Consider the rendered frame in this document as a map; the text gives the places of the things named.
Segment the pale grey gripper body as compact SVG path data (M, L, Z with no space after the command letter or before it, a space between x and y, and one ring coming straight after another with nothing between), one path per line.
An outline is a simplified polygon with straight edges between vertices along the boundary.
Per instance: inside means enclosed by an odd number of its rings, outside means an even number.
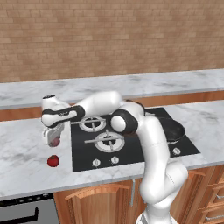
M60 137L64 130L64 124L58 124L55 128L44 128L42 137L45 144L50 144L56 137Z

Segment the red tomato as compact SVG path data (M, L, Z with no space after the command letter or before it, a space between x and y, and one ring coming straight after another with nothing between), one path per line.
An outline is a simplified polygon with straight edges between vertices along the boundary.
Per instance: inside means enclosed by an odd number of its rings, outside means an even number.
M57 167L60 164L60 159L57 155L51 155L48 159L47 159L47 164L50 167Z

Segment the black frying pan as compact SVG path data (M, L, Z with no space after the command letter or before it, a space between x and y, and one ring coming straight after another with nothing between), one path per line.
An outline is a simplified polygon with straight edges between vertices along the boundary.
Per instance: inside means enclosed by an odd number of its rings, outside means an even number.
M184 126L176 120L163 117L159 117L158 120L163 127L167 142L169 144L176 143L186 134Z

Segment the black hob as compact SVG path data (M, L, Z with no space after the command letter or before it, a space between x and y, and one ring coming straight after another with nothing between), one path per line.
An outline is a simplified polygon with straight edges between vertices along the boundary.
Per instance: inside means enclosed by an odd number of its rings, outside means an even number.
M118 134L111 129L108 121L109 115L103 115L71 123L73 172L144 161L138 136ZM118 157L119 163L112 164L112 157ZM96 158L101 161L98 167L92 166Z

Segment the grey dishwasher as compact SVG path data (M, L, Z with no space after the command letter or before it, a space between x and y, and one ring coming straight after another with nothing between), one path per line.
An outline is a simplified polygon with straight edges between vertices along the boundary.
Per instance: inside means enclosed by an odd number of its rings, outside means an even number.
M60 224L52 193L0 201L0 221L34 215L35 207L38 220L23 224Z

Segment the arched wooden cupboard door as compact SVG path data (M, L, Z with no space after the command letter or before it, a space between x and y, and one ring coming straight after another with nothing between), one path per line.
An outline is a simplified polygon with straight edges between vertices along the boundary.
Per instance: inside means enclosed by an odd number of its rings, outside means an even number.
M188 171L188 178L171 205L171 216L178 224L187 224L197 212L215 167Z
M129 224L130 180L53 194L60 224Z

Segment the wooden drawer front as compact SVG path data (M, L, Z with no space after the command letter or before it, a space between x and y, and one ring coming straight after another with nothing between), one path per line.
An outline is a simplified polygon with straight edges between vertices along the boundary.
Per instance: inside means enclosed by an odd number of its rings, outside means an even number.
M213 185L209 194L209 207L223 206L224 205L224 184Z
M219 169L214 176L214 183L221 184L224 183L224 168Z
M205 209L201 213L201 218L199 220L199 224L224 224L224 218L217 220L206 220L207 217L215 217L218 215L224 215L224 205L223 206L214 206Z

